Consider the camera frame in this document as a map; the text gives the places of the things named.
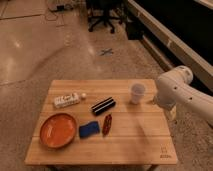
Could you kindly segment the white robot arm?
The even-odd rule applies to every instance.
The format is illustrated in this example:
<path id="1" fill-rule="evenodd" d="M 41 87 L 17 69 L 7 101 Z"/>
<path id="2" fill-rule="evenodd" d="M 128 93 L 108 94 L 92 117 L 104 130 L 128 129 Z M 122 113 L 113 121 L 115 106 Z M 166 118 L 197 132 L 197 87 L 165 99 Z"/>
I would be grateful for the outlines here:
<path id="1" fill-rule="evenodd" d="M 171 110 L 181 103 L 202 117 L 213 127 L 213 97 L 190 86 L 193 72 L 187 66 L 178 66 L 161 74 L 156 80 L 154 102 Z"/>

